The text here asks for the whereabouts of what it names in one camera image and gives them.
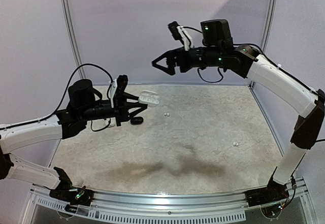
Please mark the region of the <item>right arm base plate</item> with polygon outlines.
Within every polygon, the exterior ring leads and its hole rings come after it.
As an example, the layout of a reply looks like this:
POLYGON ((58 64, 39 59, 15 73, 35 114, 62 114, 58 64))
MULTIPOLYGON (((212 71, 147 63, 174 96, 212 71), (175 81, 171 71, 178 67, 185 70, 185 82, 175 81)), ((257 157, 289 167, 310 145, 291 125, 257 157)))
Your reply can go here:
POLYGON ((277 202, 288 198, 289 193, 285 188, 262 187, 244 192, 249 207, 277 202))

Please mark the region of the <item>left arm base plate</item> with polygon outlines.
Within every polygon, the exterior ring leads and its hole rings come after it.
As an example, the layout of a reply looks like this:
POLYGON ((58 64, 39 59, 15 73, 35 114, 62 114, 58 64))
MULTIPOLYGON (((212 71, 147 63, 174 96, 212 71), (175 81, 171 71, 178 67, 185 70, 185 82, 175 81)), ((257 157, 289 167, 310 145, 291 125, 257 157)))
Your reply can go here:
POLYGON ((56 189, 51 189, 49 196, 69 202, 70 205, 90 206, 93 200, 94 191, 83 187, 75 187, 71 185, 59 185, 56 189))

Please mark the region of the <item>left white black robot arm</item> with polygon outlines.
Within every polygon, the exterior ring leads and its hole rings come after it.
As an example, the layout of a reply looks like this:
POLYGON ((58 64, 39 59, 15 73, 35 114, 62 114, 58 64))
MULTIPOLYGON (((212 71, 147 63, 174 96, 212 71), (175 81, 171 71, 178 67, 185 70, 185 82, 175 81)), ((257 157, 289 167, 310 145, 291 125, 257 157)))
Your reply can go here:
POLYGON ((76 81, 68 88, 69 103, 49 118, 26 121, 1 129, 1 179, 12 178, 55 189, 65 201, 76 193, 65 171, 46 168, 14 156, 11 152, 40 142, 72 138, 86 129, 88 121, 114 118, 117 126, 147 109, 139 97, 126 93, 127 76, 121 75, 109 90, 110 98, 93 87, 89 79, 76 81))

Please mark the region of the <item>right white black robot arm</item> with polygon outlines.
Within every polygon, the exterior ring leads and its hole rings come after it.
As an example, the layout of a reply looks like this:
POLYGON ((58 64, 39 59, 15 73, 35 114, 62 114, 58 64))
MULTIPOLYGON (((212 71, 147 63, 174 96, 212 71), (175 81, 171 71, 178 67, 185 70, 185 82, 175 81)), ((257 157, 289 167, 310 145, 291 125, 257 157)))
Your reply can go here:
POLYGON ((282 185, 289 181, 307 150, 316 143, 324 121, 324 92, 314 90, 294 78, 251 44, 234 44, 229 23, 225 19, 201 22, 203 46, 197 48, 193 46, 184 26, 174 21, 168 28, 183 47, 165 52, 152 61, 153 67, 171 76, 175 75, 176 67, 182 73, 192 68, 230 70, 242 78, 259 83, 298 113, 290 146, 272 174, 270 185, 263 189, 263 198, 268 202, 274 201, 282 194, 282 185))

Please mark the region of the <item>black oval charging case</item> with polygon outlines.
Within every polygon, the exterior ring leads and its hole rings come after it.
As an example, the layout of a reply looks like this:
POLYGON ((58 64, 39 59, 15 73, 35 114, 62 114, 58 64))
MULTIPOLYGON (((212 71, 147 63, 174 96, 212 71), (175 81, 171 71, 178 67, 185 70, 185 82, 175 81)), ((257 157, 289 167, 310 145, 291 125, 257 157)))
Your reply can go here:
POLYGON ((141 125, 144 122, 144 118, 141 116, 133 117, 130 119, 131 125, 141 125))

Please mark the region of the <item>white oval case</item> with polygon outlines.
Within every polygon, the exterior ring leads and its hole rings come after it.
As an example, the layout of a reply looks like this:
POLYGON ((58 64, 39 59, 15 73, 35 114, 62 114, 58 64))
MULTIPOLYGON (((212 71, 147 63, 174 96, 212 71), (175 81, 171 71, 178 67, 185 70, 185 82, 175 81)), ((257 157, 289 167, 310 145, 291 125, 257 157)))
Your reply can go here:
POLYGON ((160 95, 157 92, 143 90, 140 92, 138 102, 146 104, 148 107, 156 107, 159 105, 160 95))

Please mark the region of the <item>small white case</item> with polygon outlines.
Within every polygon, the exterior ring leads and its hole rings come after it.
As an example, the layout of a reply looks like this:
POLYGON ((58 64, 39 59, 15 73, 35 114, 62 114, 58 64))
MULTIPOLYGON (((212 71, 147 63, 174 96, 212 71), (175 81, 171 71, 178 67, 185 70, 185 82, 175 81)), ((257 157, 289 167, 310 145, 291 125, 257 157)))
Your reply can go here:
POLYGON ((108 128, 110 128, 110 127, 114 127, 116 123, 114 120, 107 120, 106 125, 108 126, 108 128))

